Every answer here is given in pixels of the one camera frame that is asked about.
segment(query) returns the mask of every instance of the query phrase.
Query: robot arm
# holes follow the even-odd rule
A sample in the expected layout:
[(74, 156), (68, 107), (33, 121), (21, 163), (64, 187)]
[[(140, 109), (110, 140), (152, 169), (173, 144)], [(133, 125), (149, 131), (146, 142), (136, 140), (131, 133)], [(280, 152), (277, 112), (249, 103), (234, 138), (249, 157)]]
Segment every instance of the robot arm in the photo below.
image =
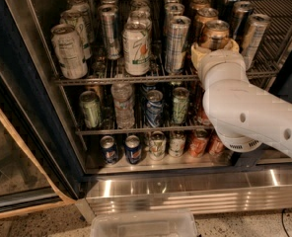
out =
[(226, 147), (248, 152), (265, 143), (292, 158), (292, 104), (252, 85), (240, 54), (213, 51), (196, 68), (203, 107)]

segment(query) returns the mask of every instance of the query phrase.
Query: plastic bin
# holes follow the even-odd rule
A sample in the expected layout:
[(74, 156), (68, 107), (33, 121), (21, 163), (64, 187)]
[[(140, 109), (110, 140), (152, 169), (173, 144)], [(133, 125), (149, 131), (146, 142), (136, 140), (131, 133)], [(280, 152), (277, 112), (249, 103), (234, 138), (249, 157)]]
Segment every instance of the plastic bin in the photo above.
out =
[(192, 213), (187, 209), (137, 211), (97, 216), (91, 237), (196, 237)]

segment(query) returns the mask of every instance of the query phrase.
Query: clear plastic bottle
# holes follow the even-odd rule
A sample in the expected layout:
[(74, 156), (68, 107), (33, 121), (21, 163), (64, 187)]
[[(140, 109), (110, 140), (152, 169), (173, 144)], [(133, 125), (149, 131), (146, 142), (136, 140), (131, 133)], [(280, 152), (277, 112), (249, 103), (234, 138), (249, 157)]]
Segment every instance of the clear plastic bottle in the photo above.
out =
[(134, 89), (129, 83), (115, 83), (110, 88), (115, 109), (115, 117), (118, 128), (132, 128), (135, 124), (134, 116)]

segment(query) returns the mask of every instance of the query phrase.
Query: refrigerator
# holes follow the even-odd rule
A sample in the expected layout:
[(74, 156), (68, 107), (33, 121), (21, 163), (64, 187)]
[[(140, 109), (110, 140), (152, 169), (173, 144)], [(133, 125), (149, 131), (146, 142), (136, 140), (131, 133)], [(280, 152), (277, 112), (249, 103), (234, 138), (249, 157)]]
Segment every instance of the refrigerator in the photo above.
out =
[[(292, 159), (283, 153), (263, 144), (248, 153), (224, 149), (218, 158), (207, 152), (195, 158), (186, 149), (181, 157), (172, 157), (168, 153), (170, 133), (182, 131), (189, 137), (194, 130), (212, 132), (213, 127), (191, 115), (185, 124), (172, 125), (169, 110), (160, 127), (145, 125), (140, 105), (143, 85), (158, 85), (167, 103), (174, 83), (188, 88), (192, 100), (200, 97), (195, 91), (198, 77), (190, 66), (182, 74), (169, 74), (164, 69), (161, 0), (150, 0), (155, 69), (123, 78), (116, 77), (122, 72), (118, 71), (119, 61), (105, 55), (97, 16), (100, 0), (94, 0), (93, 58), (87, 62), (88, 74), (78, 79), (62, 75), (51, 43), (51, 29), (59, 24), (67, 1), (0, 0), (0, 106), (7, 102), (19, 117), (20, 124), (14, 128), (22, 131), (24, 127), (24, 136), (35, 142), (36, 163), (54, 187), (53, 193), (60, 194), (54, 198), (76, 201), (88, 221), (104, 213), (140, 210), (188, 208), (198, 214), (292, 207)], [(272, 19), (248, 78), (292, 103), (292, 0), (244, 1), (254, 5), (254, 13)], [(130, 0), (118, 0), (121, 32), (129, 10)], [(97, 60), (104, 65), (103, 73), (90, 77), (97, 74)], [(134, 86), (135, 125), (117, 128), (113, 119), (110, 125), (86, 128), (80, 95), (88, 88), (100, 87), (105, 102), (113, 108), (111, 86), (116, 83)], [(114, 109), (103, 109), (102, 116), (112, 112)], [(149, 156), (144, 142), (154, 131), (167, 138), (161, 160)], [(100, 146), (106, 135), (114, 137), (117, 144), (119, 156), (114, 164), (106, 163)], [(130, 164), (125, 157), (125, 138), (130, 135), (136, 135), (142, 145), (137, 164)], [(36, 152), (33, 146), (28, 147)]]

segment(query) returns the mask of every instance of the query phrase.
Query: floor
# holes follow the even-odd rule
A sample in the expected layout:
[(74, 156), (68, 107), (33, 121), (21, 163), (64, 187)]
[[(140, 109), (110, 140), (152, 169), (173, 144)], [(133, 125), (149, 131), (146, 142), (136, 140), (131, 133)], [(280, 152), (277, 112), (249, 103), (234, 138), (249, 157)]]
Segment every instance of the floor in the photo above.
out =
[[(282, 210), (205, 214), (195, 221), (200, 237), (292, 237), (292, 208), (285, 209), (283, 221)], [(75, 205), (0, 220), (0, 237), (82, 237), (90, 231)]]

